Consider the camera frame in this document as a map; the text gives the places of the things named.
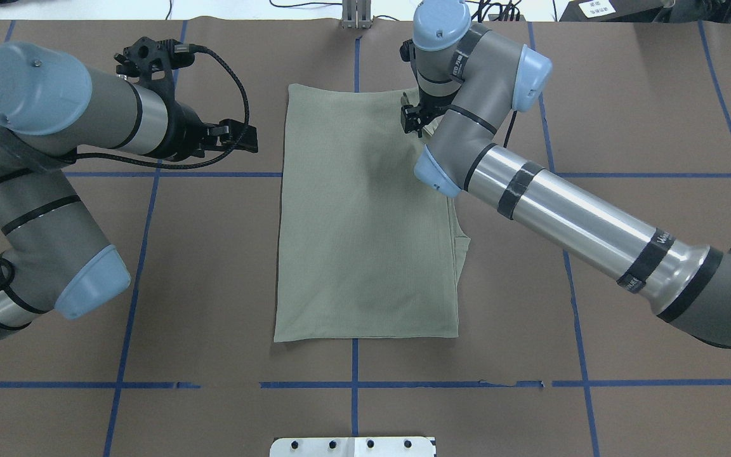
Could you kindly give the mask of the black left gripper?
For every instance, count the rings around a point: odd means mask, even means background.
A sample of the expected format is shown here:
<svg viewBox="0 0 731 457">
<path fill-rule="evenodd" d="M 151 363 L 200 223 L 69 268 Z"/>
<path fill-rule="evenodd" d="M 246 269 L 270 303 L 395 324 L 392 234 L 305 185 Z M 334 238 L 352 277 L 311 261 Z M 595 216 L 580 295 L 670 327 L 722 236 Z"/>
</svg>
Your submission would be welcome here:
<svg viewBox="0 0 731 457">
<path fill-rule="evenodd" d="M 169 128 L 162 140 L 163 160 L 204 158 L 206 151 L 259 151 L 256 128 L 235 119 L 205 123 L 191 107 L 172 102 Z"/>
</svg>

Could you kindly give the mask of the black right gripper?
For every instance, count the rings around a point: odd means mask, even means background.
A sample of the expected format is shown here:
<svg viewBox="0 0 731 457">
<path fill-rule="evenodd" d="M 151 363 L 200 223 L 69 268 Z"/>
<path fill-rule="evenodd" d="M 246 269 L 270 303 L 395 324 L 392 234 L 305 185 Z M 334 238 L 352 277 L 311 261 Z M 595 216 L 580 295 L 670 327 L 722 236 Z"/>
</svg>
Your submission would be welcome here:
<svg viewBox="0 0 731 457">
<path fill-rule="evenodd" d="M 423 135 L 423 128 L 432 122 L 432 119 L 443 116 L 453 103 L 458 89 L 449 95 L 431 95 L 423 87 L 418 87 L 419 103 L 416 106 L 403 105 L 400 107 L 400 123 L 404 133 L 415 132 Z"/>
</svg>

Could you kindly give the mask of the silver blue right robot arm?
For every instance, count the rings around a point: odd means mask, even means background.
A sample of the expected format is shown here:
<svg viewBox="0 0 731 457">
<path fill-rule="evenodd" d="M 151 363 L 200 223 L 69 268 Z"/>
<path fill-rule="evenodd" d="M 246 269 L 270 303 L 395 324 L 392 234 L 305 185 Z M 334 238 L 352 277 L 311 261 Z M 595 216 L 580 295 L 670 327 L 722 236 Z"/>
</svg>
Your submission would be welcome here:
<svg viewBox="0 0 731 457">
<path fill-rule="evenodd" d="M 403 100 L 404 132 L 439 120 L 414 167 L 450 197 L 472 194 L 645 297 L 662 321 L 731 349 L 731 248 L 691 246 L 526 160 L 494 138 L 510 112 L 536 103 L 549 58 L 473 22 L 464 1 L 423 1 L 400 47 L 419 102 Z"/>
</svg>

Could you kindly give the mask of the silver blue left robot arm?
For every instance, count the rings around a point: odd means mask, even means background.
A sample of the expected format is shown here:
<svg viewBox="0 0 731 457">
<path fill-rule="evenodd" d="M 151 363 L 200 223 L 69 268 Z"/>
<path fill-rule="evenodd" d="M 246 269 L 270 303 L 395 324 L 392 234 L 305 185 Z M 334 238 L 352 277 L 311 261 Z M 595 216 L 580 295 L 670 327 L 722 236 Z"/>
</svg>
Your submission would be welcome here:
<svg viewBox="0 0 731 457">
<path fill-rule="evenodd" d="M 175 70 L 214 58 L 240 91 L 243 121 L 201 121 L 175 98 Z M 131 276 L 63 169 L 85 159 L 207 167 L 258 150 L 240 78 L 214 50 L 141 37 L 114 75 L 24 41 L 0 44 L 0 341 L 55 310 L 76 319 L 124 292 Z"/>
</svg>

